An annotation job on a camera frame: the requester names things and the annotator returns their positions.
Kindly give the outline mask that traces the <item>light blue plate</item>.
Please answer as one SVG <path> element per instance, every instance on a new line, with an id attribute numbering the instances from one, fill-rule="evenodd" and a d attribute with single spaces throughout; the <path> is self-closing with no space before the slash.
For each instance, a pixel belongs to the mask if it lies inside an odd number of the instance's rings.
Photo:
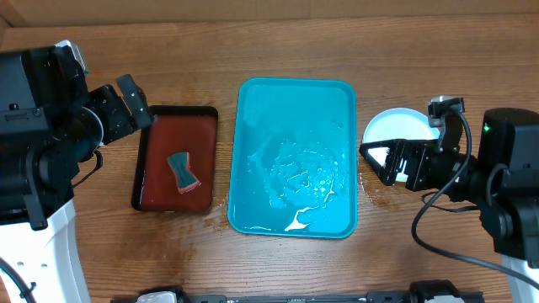
<path id="1" fill-rule="evenodd" d="M 393 139 L 405 140 L 436 140 L 440 131 L 429 125 L 428 118 L 419 111 L 407 108 L 388 109 L 375 116 L 367 125 L 362 143 L 386 141 Z M 371 154 L 382 162 L 386 153 L 380 148 Z"/>

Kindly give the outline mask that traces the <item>green and orange sponge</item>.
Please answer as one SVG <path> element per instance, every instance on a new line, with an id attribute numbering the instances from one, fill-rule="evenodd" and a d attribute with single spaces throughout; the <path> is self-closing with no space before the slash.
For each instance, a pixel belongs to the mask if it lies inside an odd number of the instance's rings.
<path id="1" fill-rule="evenodd" d="M 187 193 L 200 185 L 200 180 L 192 173 L 188 152 L 178 152 L 168 157 L 180 194 Z"/>

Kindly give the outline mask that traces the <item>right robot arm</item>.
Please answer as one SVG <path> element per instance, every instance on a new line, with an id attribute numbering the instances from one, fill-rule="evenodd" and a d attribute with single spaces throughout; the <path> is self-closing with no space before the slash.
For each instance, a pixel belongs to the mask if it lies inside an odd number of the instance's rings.
<path id="1" fill-rule="evenodd" d="M 485 112 L 479 153 L 459 152 L 472 142 L 461 109 L 432 109 L 429 117 L 442 129 L 436 140 L 391 139 L 363 143 L 360 154 L 383 184 L 395 183 L 399 171 L 407 189 L 432 194 L 415 216 L 411 234 L 423 248 L 446 258 L 507 274 L 515 302 L 538 300 L 538 114 L 527 109 Z M 479 211 L 502 263 L 495 264 L 435 247 L 419 237 L 418 225 L 441 195 L 468 201 Z"/>

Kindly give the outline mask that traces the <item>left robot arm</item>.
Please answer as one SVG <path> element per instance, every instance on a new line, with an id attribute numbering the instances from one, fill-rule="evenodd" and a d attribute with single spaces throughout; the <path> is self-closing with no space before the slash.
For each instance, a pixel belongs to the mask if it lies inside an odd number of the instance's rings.
<path id="1" fill-rule="evenodd" d="M 1 55 L 1 278 L 13 302 L 87 302 L 77 252 L 74 189 L 82 162 L 148 127 L 130 75 L 89 90 L 78 46 Z"/>

